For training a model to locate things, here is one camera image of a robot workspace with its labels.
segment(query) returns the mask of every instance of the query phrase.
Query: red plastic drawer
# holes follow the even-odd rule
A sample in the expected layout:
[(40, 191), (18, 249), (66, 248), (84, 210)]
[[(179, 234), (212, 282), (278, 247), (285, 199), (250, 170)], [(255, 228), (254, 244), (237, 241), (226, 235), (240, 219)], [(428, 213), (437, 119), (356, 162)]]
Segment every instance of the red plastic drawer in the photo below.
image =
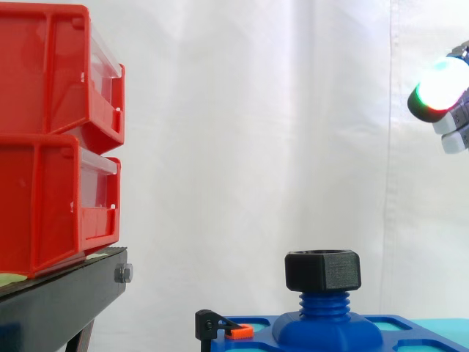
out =
[(0, 170), (0, 273), (33, 277), (119, 240), (118, 159), (74, 136), (0, 136)]
[(124, 142), (124, 67), (81, 5), (0, 2), (1, 133), (69, 133), (102, 154)]

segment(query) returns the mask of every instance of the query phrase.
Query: white curtain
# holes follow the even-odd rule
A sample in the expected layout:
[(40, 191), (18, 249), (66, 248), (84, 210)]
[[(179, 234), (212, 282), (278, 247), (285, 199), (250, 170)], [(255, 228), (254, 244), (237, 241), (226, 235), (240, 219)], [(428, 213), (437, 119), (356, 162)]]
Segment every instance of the white curtain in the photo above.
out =
[(407, 96), (469, 39), (460, 0), (86, 0), (127, 69), (127, 292), (90, 351), (197, 351), (193, 314), (298, 308), (284, 255), (352, 249), (352, 310), (467, 317), (467, 152)]

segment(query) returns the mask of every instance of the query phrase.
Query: bolt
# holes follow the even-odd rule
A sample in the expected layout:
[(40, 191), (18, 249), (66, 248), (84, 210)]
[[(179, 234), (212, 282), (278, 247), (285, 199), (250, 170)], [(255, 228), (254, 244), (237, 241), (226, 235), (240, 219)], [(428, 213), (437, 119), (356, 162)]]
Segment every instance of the bolt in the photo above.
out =
[(120, 264), (116, 268), (116, 282), (128, 284), (133, 278), (133, 265), (130, 263)]
[(305, 319), (349, 320), (349, 290), (361, 286), (360, 257), (352, 251), (290, 252), (285, 257), (287, 287), (299, 291)]

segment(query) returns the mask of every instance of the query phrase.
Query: green light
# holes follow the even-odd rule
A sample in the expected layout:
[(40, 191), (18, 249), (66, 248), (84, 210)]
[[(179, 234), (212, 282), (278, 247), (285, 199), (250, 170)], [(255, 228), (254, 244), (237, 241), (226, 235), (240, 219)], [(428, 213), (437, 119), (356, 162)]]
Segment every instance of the green light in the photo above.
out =
[(456, 57), (445, 57), (417, 86), (421, 102), (434, 110), (450, 109), (469, 87), (469, 65)]

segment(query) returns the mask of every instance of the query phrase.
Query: black clip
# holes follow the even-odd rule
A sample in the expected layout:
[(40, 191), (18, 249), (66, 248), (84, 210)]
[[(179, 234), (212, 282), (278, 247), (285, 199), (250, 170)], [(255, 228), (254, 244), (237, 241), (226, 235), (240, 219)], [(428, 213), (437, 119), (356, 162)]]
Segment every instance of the black clip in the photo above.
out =
[(229, 333), (231, 330), (242, 328), (230, 319), (208, 309), (196, 313), (196, 338), (201, 342), (201, 352), (210, 352), (212, 340), (217, 338), (218, 330), (223, 329)]

